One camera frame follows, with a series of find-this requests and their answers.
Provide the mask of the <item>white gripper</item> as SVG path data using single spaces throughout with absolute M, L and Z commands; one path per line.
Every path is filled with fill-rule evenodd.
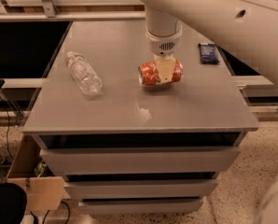
M 155 54 L 154 59 L 159 72 L 160 83 L 172 81 L 175 58 L 173 55 L 179 45 L 182 36 L 182 27 L 170 28 L 147 28 L 146 39 L 150 51 Z

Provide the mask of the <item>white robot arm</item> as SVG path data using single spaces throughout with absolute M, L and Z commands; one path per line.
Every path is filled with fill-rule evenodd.
M 140 1 L 153 37 L 174 36 L 180 20 L 278 85 L 277 0 Z

